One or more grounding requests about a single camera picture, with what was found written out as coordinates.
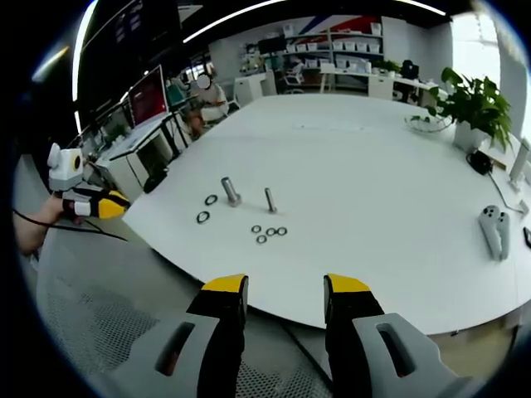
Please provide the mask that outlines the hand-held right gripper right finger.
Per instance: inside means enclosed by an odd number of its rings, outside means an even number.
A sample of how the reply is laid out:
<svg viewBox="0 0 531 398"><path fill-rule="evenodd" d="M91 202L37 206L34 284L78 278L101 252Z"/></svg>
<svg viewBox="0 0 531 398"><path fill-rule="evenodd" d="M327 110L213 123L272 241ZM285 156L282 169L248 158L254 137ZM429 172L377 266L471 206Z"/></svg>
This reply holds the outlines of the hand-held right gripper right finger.
<svg viewBox="0 0 531 398"><path fill-rule="evenodd" d="M439 347L397 313L385 313L358 279L324 276L325 348L336 397L472 397Z"/></svg>

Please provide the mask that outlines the person's left hand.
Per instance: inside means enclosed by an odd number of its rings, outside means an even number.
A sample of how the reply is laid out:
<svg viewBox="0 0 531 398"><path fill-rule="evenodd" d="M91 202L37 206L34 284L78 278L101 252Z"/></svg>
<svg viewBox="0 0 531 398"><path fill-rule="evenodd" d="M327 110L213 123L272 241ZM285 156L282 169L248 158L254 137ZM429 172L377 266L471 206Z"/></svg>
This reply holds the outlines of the person's left hand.
<svg viewBox="0 0 531 398"><path fill-rule="evenodd" d="M36 213L35 219L45 224L53 225L59 221L63 213L63 200L54 195L49 196L41 209Z"/></svg>

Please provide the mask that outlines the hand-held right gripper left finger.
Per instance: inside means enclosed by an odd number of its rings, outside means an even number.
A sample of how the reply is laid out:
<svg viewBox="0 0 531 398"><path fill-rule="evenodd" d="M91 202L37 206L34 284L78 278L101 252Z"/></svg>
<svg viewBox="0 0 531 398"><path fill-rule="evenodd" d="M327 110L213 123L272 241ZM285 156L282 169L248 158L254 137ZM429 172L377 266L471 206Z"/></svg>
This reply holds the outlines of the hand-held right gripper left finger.
<svg viewBox="0 0 531 398"><path fill-rule="evenodd" d="M111 374L118 397L233 397L245 349L248 277L204 284L184 313L157 323Z"/></svg>

